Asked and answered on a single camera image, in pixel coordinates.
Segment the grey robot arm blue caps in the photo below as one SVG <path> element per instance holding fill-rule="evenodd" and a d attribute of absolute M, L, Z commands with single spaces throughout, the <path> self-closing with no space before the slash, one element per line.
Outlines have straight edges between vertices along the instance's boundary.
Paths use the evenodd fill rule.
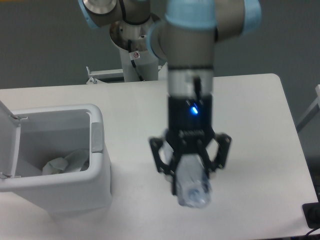
<path fill-rule="evenodd" d="M 170 0 L 164 20 L 151 14 L 148 0 L 81 0 L 79 6 L 92 28 L 119 22 L 143 27 L 153 20 L 145 46 L 167 62 L 168 129 L 164 138 L 152 137 L 149 144 L 157 171 L 172 178 L 172 194 L 177 194 L 184 156 L 198 155 L 206 177 L 222 169 L 232 139 L 212 128 L 214 47 L 256 29 L 260 2 Z"/>

